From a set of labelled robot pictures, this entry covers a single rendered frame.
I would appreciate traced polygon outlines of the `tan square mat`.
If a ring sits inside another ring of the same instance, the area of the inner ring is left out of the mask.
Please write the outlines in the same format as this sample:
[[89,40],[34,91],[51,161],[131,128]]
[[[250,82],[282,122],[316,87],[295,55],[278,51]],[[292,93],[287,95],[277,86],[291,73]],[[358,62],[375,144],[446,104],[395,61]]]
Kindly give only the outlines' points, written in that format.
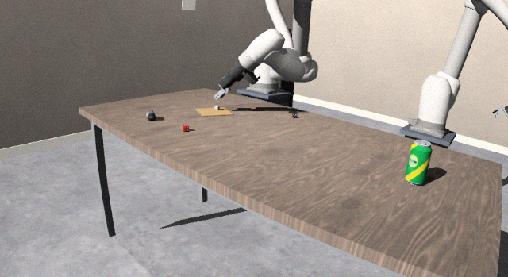
[[220,110],[214,110],[214,108],[203,108],[196,109],[203,117],[213,117],[213,116],[229,116],[233,115],[233,113],[229,112],[226,108],[220,107]]

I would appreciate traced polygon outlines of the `green drink can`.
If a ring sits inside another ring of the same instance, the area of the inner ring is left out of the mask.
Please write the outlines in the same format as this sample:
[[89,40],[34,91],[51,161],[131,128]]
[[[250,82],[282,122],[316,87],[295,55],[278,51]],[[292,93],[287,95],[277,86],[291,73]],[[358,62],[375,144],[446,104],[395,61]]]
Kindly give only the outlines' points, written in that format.
[[405,180],[409,184],[419,186],[425,182],[431,154],[431,143],[426,140],[414,140],[405,174]]

